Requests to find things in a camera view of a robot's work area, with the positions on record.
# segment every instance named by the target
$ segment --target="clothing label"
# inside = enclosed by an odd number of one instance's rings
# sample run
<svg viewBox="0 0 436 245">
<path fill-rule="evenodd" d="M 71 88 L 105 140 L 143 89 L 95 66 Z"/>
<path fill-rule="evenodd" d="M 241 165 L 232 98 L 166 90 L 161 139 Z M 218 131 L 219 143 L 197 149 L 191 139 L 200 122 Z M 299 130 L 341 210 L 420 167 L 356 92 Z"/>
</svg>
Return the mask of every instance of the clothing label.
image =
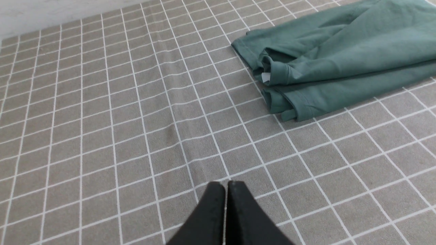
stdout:
<svg viewBox="0 0 436 245">
<path fill-rule="evenodd" d="M 262 72 L 262 82 L 268 82 L 270 78 L 271 78 L 271 73 Z"/>
</svg>

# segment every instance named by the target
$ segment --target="green fabric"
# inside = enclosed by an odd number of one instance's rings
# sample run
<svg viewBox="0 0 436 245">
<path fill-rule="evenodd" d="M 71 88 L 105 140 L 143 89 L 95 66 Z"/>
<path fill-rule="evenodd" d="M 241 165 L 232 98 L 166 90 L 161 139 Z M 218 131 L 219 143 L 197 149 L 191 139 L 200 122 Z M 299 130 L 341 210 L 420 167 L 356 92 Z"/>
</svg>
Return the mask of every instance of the green fabric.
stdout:
<svg viewBox="0 0 436 245">
<path fill-rule="evenodd" d="M 320 116 L 436 74 L 436 6 L 363 0 L 249 31 L 233 48 L 284 121 Z"/>
</svg>

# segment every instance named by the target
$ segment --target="folded green cloth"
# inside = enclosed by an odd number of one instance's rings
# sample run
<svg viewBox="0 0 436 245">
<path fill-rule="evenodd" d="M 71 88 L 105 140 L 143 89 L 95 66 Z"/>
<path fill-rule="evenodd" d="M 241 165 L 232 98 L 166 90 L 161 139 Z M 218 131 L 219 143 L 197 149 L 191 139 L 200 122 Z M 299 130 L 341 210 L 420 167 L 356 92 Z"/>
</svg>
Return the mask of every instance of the folded green cloth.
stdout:
<svg viewBox="0 0 436 245">
<path fill-rule="evenodd" d="M 249 31 L 232 46 L 268 86 L 270 112 L 302 121 L 435 75 L 436 6 L 363 0 Z"/>
</svg>

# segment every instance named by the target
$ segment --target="white wall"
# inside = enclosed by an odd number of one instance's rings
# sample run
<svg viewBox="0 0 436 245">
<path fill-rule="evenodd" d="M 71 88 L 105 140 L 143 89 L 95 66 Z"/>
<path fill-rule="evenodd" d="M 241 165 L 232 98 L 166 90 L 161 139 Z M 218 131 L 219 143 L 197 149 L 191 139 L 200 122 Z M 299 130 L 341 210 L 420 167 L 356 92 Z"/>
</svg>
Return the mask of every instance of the white wall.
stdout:
<svg viewBox="0 0 436 245">
<path fill-rule="evenodd" d="M 0 0 L 0 41 L 145 0 Z"/>
</svg>

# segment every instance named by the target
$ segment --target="gray fabric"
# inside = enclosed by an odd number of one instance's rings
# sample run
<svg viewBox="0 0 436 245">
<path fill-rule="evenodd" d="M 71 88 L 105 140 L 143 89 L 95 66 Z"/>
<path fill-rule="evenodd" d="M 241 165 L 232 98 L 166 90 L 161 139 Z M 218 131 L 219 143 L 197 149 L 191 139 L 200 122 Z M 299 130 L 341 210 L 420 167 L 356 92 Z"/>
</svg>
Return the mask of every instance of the gray fabric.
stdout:
<svg viewBox="0 0 436 245">
<path fill-rule="evenodd" d="M 3 40 L 3 244 L 161 245 L 230 178 L 297 244 L 432 244 L 433 78 L 280 122 L 230 47 L 349 2 L 153 0 Z"/>
</svg>

